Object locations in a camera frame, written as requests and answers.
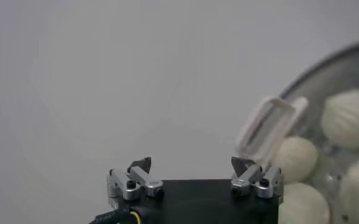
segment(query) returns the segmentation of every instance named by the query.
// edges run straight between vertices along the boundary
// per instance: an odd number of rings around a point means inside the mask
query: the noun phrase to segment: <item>metal bracket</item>
[[[271,166],[265,176],[255,183],[255,193],[260,198],[279,197],[280,204],[283,202],[283,175],[281,169]]]
[[[163,182],[153,179],[142,168],[138,166],[131,167],[129,177],[145,187],[148,197],[161,198],[164,195]]]
[[[112,198],[119,197],[122,194],[123,199],[133,201],[140,198],[140,185],[131,180],[125,172],[112,169],[108,176],[108,196]]]
[[[240,177],[231,181],[231,191],[236,197],[245,196],[250,193],[251,185],[262,179],[261,167],[251,165]]]

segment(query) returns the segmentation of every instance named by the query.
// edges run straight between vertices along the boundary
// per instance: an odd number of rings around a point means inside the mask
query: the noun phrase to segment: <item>white wall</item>
[[[359,41],[359,1],[0,1],[0,223],[88,223],[105,173],[227,178],[257,101]]]

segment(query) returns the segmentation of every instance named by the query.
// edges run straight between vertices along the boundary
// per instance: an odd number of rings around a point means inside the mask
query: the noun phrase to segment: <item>screw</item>
[[[270,182],[267,179],[262,179],[259,181],[259,183],[262,187],[268,187],[270,185]]]
[[[128,189],[135,189],[136,186],[136,182],[133,180],[129,180],[128,182],[126,182],[126,188]]]

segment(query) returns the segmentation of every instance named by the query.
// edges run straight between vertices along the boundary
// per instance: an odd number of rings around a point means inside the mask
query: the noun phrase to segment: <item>black cable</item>
[[[132,215],[130,214],[129,208],[123,208],[97,215],[89,224],[113,224],[131,217]]]

